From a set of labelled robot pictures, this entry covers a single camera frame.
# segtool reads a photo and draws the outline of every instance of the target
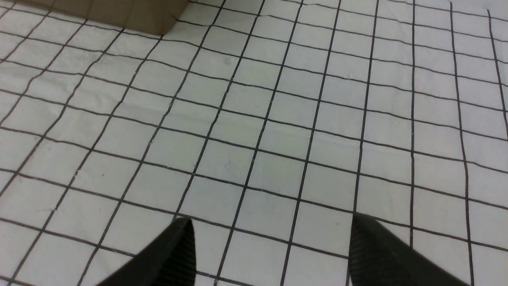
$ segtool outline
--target white floor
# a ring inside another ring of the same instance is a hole
[[[508,280],[508,17],[201,0],[162,38],[0,6],[0,285],[93,285],[175,216],[196,286],[346,285],[353,212]]]

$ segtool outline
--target grid floor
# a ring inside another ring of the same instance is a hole
[[[182,216],[197,286],[347,286],[354,212],[508,280],[507,20],[199,0],[158,38],[0,7],[0,285],[94,285]]]

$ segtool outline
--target grid square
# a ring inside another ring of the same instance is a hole
[[[415,47],[415,65],[435,72],[455,73],[454,58],[451,52]]]
[[[461,102],[492,108],[502,106],[499,85],[463,77],[459,77],[458,82]]]
[[[21,171],[36,178],[68,184],[86,153],[83,148],[45,139]]]
[[[99,242],[116,204],[111,199],[69,190],[47,230]]]
[[[48,136],[91,148],[99,138],[108,117],[67,108]]]
[[[508,207],[505,186],[508,174],[482,168],[474,164],[467,165],[469,173],[469,197],[484,202]]]
[[[411,183],[411,154],[364,143],[361,172],[396,182]]]
[[[259,148],[304,159],[307,156],[309,139],[310,130],[268,121]]]
[[[463,133],[466,158],[502,171],[508,171],[508,142],[474,134]]]
[[[81,80],[80,75],[44,71],[28,87],[27,95],[65,103]]]
[[[353,210],[356,175],[314,164],[307,165],[302,199],[345,210]]]
[[[469,284],[471,274],[467,242],[414,231],[413,246],[430,261]]]
[[[268,1],[262,5],[261,15],[270,15],[288,21],[295,21],[300,8],[299,3],[293,1]]]
[[[41,71],[18,64],[3,62],[0,64],[0,73],[2,74],[0,86],[2,86],[3,91],[22,94],[26,90],[30,79],[41,74]]]
[[[415,24],[450,30],[450,12],[418,6],[415,11]]]
[[[232,55],[201,49],[191,67],[191,71],[201,75],[231,79],[239,59]]]
[[[335,31],[332,51],[368,58],[370,56],[371,46],[372,38],[369,36]]]
[[[64,47],[49,69],[57,72],[85,73],[99,57],[100,52]]]
[[[182,18],[171,28],[171,33],[167,33],[162,37],[163,41],[183,41],[194,45],[200,45],[208,30],[208,26],[198,26],[181,20]]]
[[[412,22],[412,5],[400,1],[382,1],[379,3],[377,16],[397,20],[400,22]]]
[[[37,236],[29,228],[0,221],[0,275],[11,277]]]
[[[204,141],[197,136],[161,129],[149,144],[145,161],[193,171]]]
[[[269,118],[275,121],[312,127],[317,102],[301,97],[275,93]]]
[[[55,122],[61,110],[61,105],[22,97],[3,126],[42,134]]]
[[[85,77],[69,101],[69,105],[110,114],[122,99],[126,87]]]
[[[137,166],[134,161],[92,152],[72,186],[120,198]]]
[[[231,84],[223,109],[265,117],[273,91]]]
[[[415,92],[457,99],[455,76],[415,68]]]
[[[457,74],[459,76],[498,82],[496,63],[494,61],[486,61],[463,54],[458,54],[456,57]]]
[[[92,251],[91,245],[42,234],[16,278],[30,284],[77,284]]]
[[[0,160],[0,168],[17,170],[39,139],[38,136],[0,129],[2,153],[9,154]]]
[[[84,25],[72,37],[69,45],[88,50],[103,51],[117,35],[118,31]]]
[[[412,47],[397,41],[376,39],[372,57],[376,60],[394,61],[412,65]]]
[[[318,5],[303,5],[300,8],[298,22],[326,28],[333,28],[335,24],[336,14],[337,9],[334,8]]]
[[[81,285],[97,285],[113,272],[120,269],[130,259],[131,257],[120,253],[99,249],[93,257]]]
[[[366,90],[366,83],[326,76],[321,100],[364,108]]]
[[[409,91],[373,84],[369,86],[369,99],[367,103],[369,111],[387,112],[396,116],[410,118],[411,101],[412,94]],[[365,100],[359,102],[358,107],[364,108]]]
[[[463,162],[415,154],[415,185],[465,196],[465,182]]]
[[[224,8],[234,11],[257,14],[261,8],[263,0],[237,0],[226,1]]]
[[[277,90],[318,99],[322,82],[323,76],[320,74],[283,67]]]
[[[352,217],[349,213],[301,203],[293,241],[312,248],[347,255]]]
[[[129,89],[114,115],[158,125],[170,105],[169,97]]]
[[[230,230],[192,221],[196,245],[196,269],[205,273],[217,273]]]
[[[460,132],[450,127],[415,122],[415,151],[462,160]]]
[[[254,36],[287,42],[294,24],[273,17],[259,17],[252,34]]]
[[[18,177],[0,198],[0,217],[42,227],[64,188]]]
[[[327,73],[344,79],[367,81],[369,60],[352,55],[331,53]]]
[[[141,159],[154,127],[124,119],[112,118],[96,149],[120,156]]]
[[[293,33],[292,43],[328,50],[332,30],[297,23]]]
[[[194,177],[180,212],[206,221],[231,225],[241,196],[241,187]]]
[[[60,49],[59,45],[26,39],[8,60],[32,67],[45,68],[49,66]]]
[[[360,142],[357,140],[315,132],[309,160],[318,164],[356,171],[359,151]]]
[[[411,149],[411,121],[367,111],[364,139],[379,144]]]
[[[286,285],[337,285],[346,280],[347,260],[292,246]]]
[[[394,20],[380,19],[376,20],[376,38],[384,38],[395,41],[402,41],[407,44],[412,43],[412,25],[400,23]]]
[[[487,17],[453,13],[453,31],[479,37],[490,37]]]
[[[388,85],[407,91],[412,87],[412,67],[399,63],[372,61],[371,84]]]
[[[282,195],[297,197],[304,163],[281,156],[258,152],[248,185]]]
[[[253,151],[215,141],[209,141],[197,173],[207,177],[245,183]]]
[[[219,8],[217,7],[191,2],[183,10],[179,20],[209,26],[213,24],[218,12]]]
[[[184,173],[143,164],[125,199],[152,208],[176,211],[189,178],[190,175]]]
[[[252,36],[247,43],[244,58],[280,65],[287,48],[286,43]]]
[[[204,48],[240,56],[247,42],[247,35],[212,26],[208,32]]]
[[[328,52],[290,44],[285,65],[316,73],[324,73]]]
[[[185,72],[182,70],[146,61],[141,65],[132,86],[145,91],[174,96],[184,77]]]
[[[361,213],[409,224],[410,200],[411,187],[409,186],[360,177],[357,210]]]
[[[502,111],[460,104],[462,129],[506,139],[507,126]]]
[[[472,257],[475,284],[502,286],[508,279],[505,267],[508,264],[508,253],[490,247],[473,245]]]
[[[507,248],[508,211],[475,202],[469,203],[471,240]]]
[[[189,73],[178,98],[219,107],[227,88],[228,81]]]
[[[280,242],[234,232],[221,276],[252,285],[279,285],[286,250]]]
[[[249,34],[255,19],[254,15],[222,9],[214,26]]]
[[[288,240],[295,216],[296,200],[262,191],[247,190],[236,227]]]
[[[222,111],[210,137],[248,147],[256,147],[264,120]]]
[[[126,56],[105,54],[92,65],[88,74],[113,82],[130,84],[141,63],[141,60]]]
[[[415,189],[414,226],[466,238],[466,201],[422,189]]]
[[[361,34],[365,36],[372,36],[372,30],[374,27],[374,18],[367,15],[359,15],[344,10],[344,7],[340,7],[339,17],[337,18],[336,30],[344,32],[352,32],[355,34]]]
[[[415,46],[427,46],[446,51],[453,51],[452,32],[428,26],[415,26]]]
[[[171,214],[121,204],[102,245],[139,253],[169,226],[172,218]]]
[[[187,43],[160,41],[148,58],[186,70],[189,68],[197,51],[197,47]]]
[[[233,80],[238,83],[274,89],[279,74],[279,66],[242,59]]]
[[[415,94],[414,119],[458,128],[459,108],[457,101]]]
[[[0,18],[0,31],[27,36],[43,20],[43,16],[9,10]]]
[[[362,136],[364,111],[330,103],[321,103],[316,129],[352,138]]]
[[[131,35],[124,32],[116,38],[108,52],[115,55],[125,55],[144,59],[156,43],[157,40],[155,39]]]
[[[217,112],[212,107],[175,100],[162,126],[206,136]]]
[[[0,59],[7,57],[22,40],[20,36],[0,33]]]
[[[483,39],[463,34],[454,34],[455,51],[469,55],[481,56],[494,59],[492,42],[490,39]]]

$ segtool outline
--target black grid line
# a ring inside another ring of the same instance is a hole
[[[455,75],[457,75],[457,57],[455,55],[455,37],[453,33],[453,4],[450,2],[450,25],[452,30],[452,49],[454,51],[453,54],[453,62],[455,67]],[[456,76],[455,77],[455,88],[457,92],[457,108],[458,108],[458,115],[459,115],[459,128],[462,129],[462,115],[460,112],[460,94],[459,94],[459,79]],[[472,247],[471,247],[471,227],[469,225],[469,170],[467,167],[466,162],[466,151],[464,148],[464,138],[462,135],[462,131],[459,130],[460,134],[460,145],[462,148],[462,158],[464,161],[464,173],[465,173],[465,188],[464,188],[464,196],[465,196],[465,204],[466,204],[466,211],[465,211],[465,217],[466,217],[466,232],[467,232],[467,249],[469,254],[469,273],[470,273],[470,279],[471,279],[471,286],[474,286],[474,269],[473,269],[473,256],[472,256]]]
[[[358,191],[360,187],[360,172],[362,170],[362,156],[363,156],[363,143],[365,142],[364,136],[365,136],[365,124],[367,122],[367,106],[369,103],[369,88],[370,88],[370,76],[372,71],[372,56],[374,55],[374,42],[375,42],[375,35],[376,35],[376,24],[377,24],[377,11],[379,8],[379,0],[376,0],[376,10],[374,15],[374,24],[372,26],[372,44],[370,47],[370,59],[369,59],[369,70],[367,74],[367,87],[365,91],[365,105],[364,105],[364,111],[363,111],[363,120],[362,120],[362,133],[360,137],[360,152],[358,153],[358,170],[356,175],[356,183],[355,183],[355,199],[353,202],[353,213],[356,213],[356,208],[358,204]],[[345,286],[349,286],[350,284],[350,272],[349,272],[349,261],[347,262],[347,273],[346,273],[346,282]]]
[[[290,37],[289,37],[288,45],[287,45],[286,50],[284,52],[284,57],[282,58],[282,65],[284,65],[284,63],[286,61],[286,58],[288,57],[289,48],[291,46],[290,42],[291,42],[291,40],[293,38],[293,35],[295,33],[296,24],[298,22],[298,17],[300,16],[300,11],[302,10],[303,1],[304,0],[300,0],[300,2],[299,2],[298,11],[296,12],[295,21],[293,23],[293,27],[292,27],[291,34],[290,34]],[[236,226],[236,222],[238,221],[238,216],[240,215],[240,210],[241,210],[241,207],[242,207],[242,203],[243,203],[243,200],[245,198],[245,193],[247,191],[247,186],[249,184],[249,180],[250,180],[250,176],[252,174],[252,170],[254,168],[254,162],[256,160],[256,156],[257,156],[258,151],[260,149],[261,138],[263,137],[263,132],[265,131],[266,124],[268,122],[268,117],[270,116],[270,111],[271,111],[271,108],[272,108],[272,103],[273,103],[273,100],[275,98],[276,90],[277,90],[277,87],[278,87],[279,82],[280,82],[280,77],[282,75],[282,70],[283,70],[283,66],[281,66],[280,69],[279,69],[279,73],[278,73],[278,76],[277,76],[277,81],[275,82],[274,91],[272,92],[272,96],[270,98],[270,103],[268,104],[266,115],[265,115],[265,118],[263,120],[263,126],[261,127],[261,131],[260,131],[260,134],[258,136],[258,140],[256,142],[256,147],[254,149],[254,154],[252,155],[252,161],[250,163],[250,167],[249,167],[249,170],[248,170],[248,173],[247,173],[247,178],[245,179],[245,184],[244,184],[243,189],[242,189],[242,194],[240,196],[240,200],[238,202],[238,207],[237,207],[236,212],[235,212],[235,217],[234,217],[232,225],[231,225],[232,229],[229,232],[228,240],[226,241],[226,246],[224,248],[224,252],[222,254],[222,258],[220,259],[220,264],[219,264],[219,267],[218,267],[218,270],[217,270],[217,276],[221,275],[223,267],[224,267],[224,263],[226,261],[226,255],[228,254],[229,246],[231,244],[231,240],[232,240],[233,233],[234,233],[233,229]]]
[[[219,14],[220,14],[220,9],[219,9],[219,11],[218,11],[218,12],[217,12],[217,14],[216,14],[216,16],[215,16],[215,19],[214,19],[213,23],[215,23],[215,22],[217,21]],[[208,32],[210,31],[210,28],[211,28],[211,27],[212,27],[212,25],[208,28],[208,30],[206,31],[205,35],[203,36],[203,39],[201,40],[200,47],[201,47],[201,46],[203,45],[203,43],[205,42],[206,36],[207,36]],[[158,40],[158,42],[157,42],[157,43],[153,46],[152,50],[151,50],[151,51],[150,51],[150,52],[146,55],[146,57],[145,57],[145,61],[146,61],[146,59],[149,57],[149,55],[151,54],[151,52],[152,52],[152,51],[153,51],[153,50],[157,47],[157,45],[161,42],[162,37],[163,37],[163,36],[161,36],[161,37],[160,37],[160,39]],[[184,78],[183,78],[183,80],[182,80],[182,82],[181,82],[181,84],[180,84],[180,87],[179,87],[179,88],[178,88],[178,90],[176,91],[176,94],[175,94],[175,96],[173,97],[173,99],[172,99],[172,101],[171,101],[171,103],[170,103],[170,105],[169,105],[168,110],[167,110],[167,111],[166,111],[166,113],[162,116],[162,118],[161,118],[161,120],[160,120],[160,122],[159,122],[159,124],[158,124],[157,128],[155,129],[155,131],[154,131],[154,133],[153,133],[153,135],[152,135],[152,138],[150,139],[150,141],[149,141],[149,143],[148,143],[148,146],[146,147],[146,149],[145,149],[145,151],[144,151],[144,153],[143,153],[143,156],[142,156],[142,161],[146,158],[146,155],[148,154],[148,150],[150,149],[150,145],[151,145],[151,143],[153,142],[153,140],[155,139],[155,137],[156,137],[156,135],[158,134],[159,130],[161,129],[161,126],[162,126],[162,124],[163,124],[163,122],[164,122],[164,119],[166,118],[166,116],[167,116],[167,115],[169,114],[169,112],[171,111],[172,106],[173,106],[173,103],[174,103],[174,100],[176,99],[176,96],[178,95],[178,93],[179,93],[179,92],[180,92],[180,90],[182,89],[183,84],[185,83],[185,80],[186,80],[186,79],[187,79],[187,77],[188,77],[189,71],[190,71],[190,69],[192,68],[192,65],[193,65],[193,63],[194,63],[195,59],[198,57],[199,52],[200,52],[200,48],[198,48],[198,49],[197,49],[197,51],[196,51],[196,53],[195,53],[195,55],[194,55],[194,57],[193,57],[192,61],[191,61],[191,62],[190,62],[190,64],[189,64],[189,67],[188,67],[188,69],[187,69],[187,71],[186,71],[186,73],[185,73],[185,75],[184,75]],[[139,67],[138,67],[138,70],[137,70],[137,71],[139,71],[139,69],[141,68],[141,65],[142,65],[143,63],[144,63],[144,62],[142,62],[142,63],[139,65]],[[131,80],[131,82],[130,82],[129,86],[131,86],[131,85],[132,85],[132,83],[134,82],[134,79],[135,79],[135,77],[136,77],[137,71],[136,71],[136,73],[134,74],[134,76],[133,76],[133,78],[132,78],[132,80]],[[122,198],[122,199],[124,199],[124,198],[125,198],[125,196],[127,195],[127,192],[128,192],[128,190],[129,190],[129,188],[130,188],[130,186],[131,186],[132,182],[134,181],[134,178],[136,177],[137,173],[138,173],[138,172],[139,172],[139,170],[141,169],[141,166],[142,166],[142,163],[139,163],[139,164],[138,164],[138,167],[137,167],[137,169],[136,169],[136,171],[134,172],[133,176],[132,176],[132,177],[131,177],[131,179],[129,180],[129,183],[127,184],[127,187],[125,188],[125,191],[123,192],[123,194],[122,194],[122,196],[121,196],[121,198]],[[113,219],[115,218],[115,216],[116,216],[116,214],[117,214],[117,212],[118,212],[118,209],[120,208],[120,205],[121,205],[121,202],[118,202],[118,204],[116,205],[115,210],[113,211],[113,214],[111,215],[111,217],[110,217],[110,219],[109,219],[109,221],[108,221],[108,224],[106,225],[106,228],[104,229],[104,232],[103,232],[103,234],[102,234],[102,236],[101,236],[101,239],[100,239],[100,241],[99,241],[99,244],[102,244],[102,242],[104,241],[104,238],[106,237],[106,234],[107,234],[107,232],[108,232],[108,230],[109,230],[109,227],[111,226],[111,223],[113,222]],[[89,267],[89,265],[91,264],[91,262],[92,262],[92,260],[93,260],[93,258],[94,258],[94,256],[95,256],[95,254],[97,253],[97,251],[98,251],[98,248],[95,248],[95,249],[94,249],[94,251],[93,251],[93,253],[92,253],[92,255],[90,256],[90,258],[89,258],[89,260],[88,260],[88,262],[87,262],[87,265],[86,265],[86,267],[85,267],[85,270],[83,271],[83,273],[82,273],[82,275],[81,275],[81,278],[80,278],[80,280],[79,280],[79,282],[78,282],[78,286],[79,286],[79,285],[81,285],[81,283],[83,282],[83,278],[84,278],[84,276],[86,275],[86,272],[87,272],[87,270],[88,270],[88,267]]]
[[[412,5],[412,75],[411,75],[411,194],[409,196],[409,246],[413,248],[414,206],[415,206],[415,20],[416,0]]]
[[[506,104],[504,102],[503,86],[501,84],[502,83],[501,74],[499,73],[499,63],[497,60],[496,45],[494,43],[494,36],[492,35],[492,19],[490,17],[490,10],[487,10],[487,14],[489,17],[489,33],[490,33],[490,40],[492,42],[492,52],[494,53],[494,61],[496,63],[497,80],[499,81],[499,94],[501,95],[501,104],[503,106],[503,110],[506,110]],[[506,112],[503,112],[503,117],[504,117],[504,124],[506,125],[506,135],[508,138],[508,120],[506,119]]]
[[[325,86],[326,72],[328,70],[328,64],[330,61],[330,54],[332,52],[333,38],[335,36],[335,28],[337,27],[337,20],[339,18],[341,3],[342,3],[342,0],[339,0],[338,4],[337,4],[337,8],[336,8],[337,12],[335,14],[335,21],[333,24],[332,36],[330,38],[330,47],[328,49],[327,59],[326,59],[326,63],[325,63],[325,69],[323,72],[324,75],[323,75],[323,79],[321,80],[321,88],[320,88],[319,96],[317,98],[316,109],[314,112],[314,120],[312,122],[312,129],[310,131],[310,138],[309,138],[309,146],[307,148],[307,155],[305,157],[305,163],[303,164],[302,178],[301,178],[301,182],[300,182],[300,188],[298,190],[298,197],[296,198],[295,214],[293,215],[293,223],[291,225],[291,232],[289,235],[289,244],[288,244],[288,248],[286,250],[286,255],[285,255],[285,259],[284,259],[284,266],[282,268],[282,277],[280,279],[280,286],[284,285],[286,272],[288,270],[288,264],[289,264],[289,258],[290,258],[290,252],[291,252],[291,243],[293,242],[293,237],[295,235],[295,228],[296,228],[296,223],[297,223],[297,219],[298,219],[298,210],[300,208],[300,202],[302,201],[303,186],[304,186],[304,182],[305,182],[305,176],[307,174],[307,167],[308,167],[309,159],[310,159],[310,151],[312,149],[312,139],[314,138],[316,124],[318,122],[318,113],[319,113],[321,98],[323,96],[323,88]]]
[[[118,33],[118,35],[115,37],[115,39],[110,43],[110,45],[108,46],[108,48],[113,44],[113,42],[120,36],[120,33]],[[88,72],[88,70],[90,70],[90,68],[92,67],[93,64],[95,64],[96,62],[98,62],[100,59],[102,58],[102,55],[96,60],[94,61],[92,64],[90,64],[85,72],[85,74]],[[72,98],[72,96],[74,95],[75,91],[77,90],[77,87],[79,86],[76,85],[74,91],[73,91],[73,94],[67,99],[67,104],[68,102],[70,101],[70,99]],[[53,122],[53,124],[46,130],[45,134],[44,135],[47,135],[49,133],[49,131],[56,125],[56,123],[60,120],[60,118],[64,115],[63,113],[65,112],[65,109],[66,107],[64,106],[60,112],[60,115],[59,117]],[[22,162],[22,164],[20,165],[20,167],[18,168],[17,172],[12,175],[12,177],[10,178],[10,180],[7,182],[7,184],[5,185],[5,187],[2,189],[2,191],[0,192],[0,197],[2,196],[2,194],[5,193],[5,190],[9,187],[9,185],[14,181],[14,179],[16,178],[16,176],[20,173],[20,171],[23,169],[23,167],[26,165],[26,163],[29,161],[30,157],[34,154],[34,152],[36,151],[37,147],[42,143],[43,141],[43,137],[41,137],[39,139],[39,141],[36,143],[36,145],[34,146],[34,148],[32,149],[32,151],[29,153],[29,155],[26,157],[26,159]],[[67,193],[68,189],[66,189],[63,194],[61,195],[60,197],[60,200],[58,201],[55,209],[58,209],[59,205],[61,204],[61,202],[63,201],[63,198],[65,197],[66,193]],[[51,218],[53,217],[53,214],[54,214],[55,210],[52,210],[51,213],[49,214],[47,220],[45,221],[44,223],[44,226],[43,226],[43,229],[45,229]],[[28,251],[26,252],[25,256],[23,257],[23,259],[21,260],[21,262],[19,263],[18,267],[16,268],[12,278],[16,278],[16,276],[18,275],[19,271],[21,270],[21,267],[23,266],[23,264],[25,263],[26,259],[28,258],[28,256],[30,255],[31,251],[33,250],[33,248],[35,247],[36,243],[38,242],[39,238],[41,237],[42,235],[42,232],[39,232],[35,238],[35,240],[32,242],[32,244],[30,245],[30,248],[28,249]]]

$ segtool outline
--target cardboard box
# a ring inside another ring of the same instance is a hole
[[[154,35],[166,34],[188,0],[22,0],[51,11],[125,27]]]

